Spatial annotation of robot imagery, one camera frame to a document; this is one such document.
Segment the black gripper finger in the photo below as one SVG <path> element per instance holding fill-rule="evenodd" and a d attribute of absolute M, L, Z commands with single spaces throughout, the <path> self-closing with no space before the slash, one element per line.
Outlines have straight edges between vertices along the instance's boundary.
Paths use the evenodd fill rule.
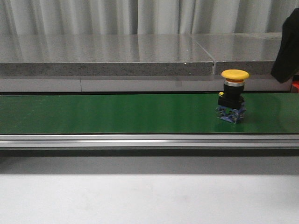
<path fill-rule="evenodd" d="M 299 9 L 293 10 L 282 26 L 282 39 L 271 75 L 285 83 L 299 71 Z"/>

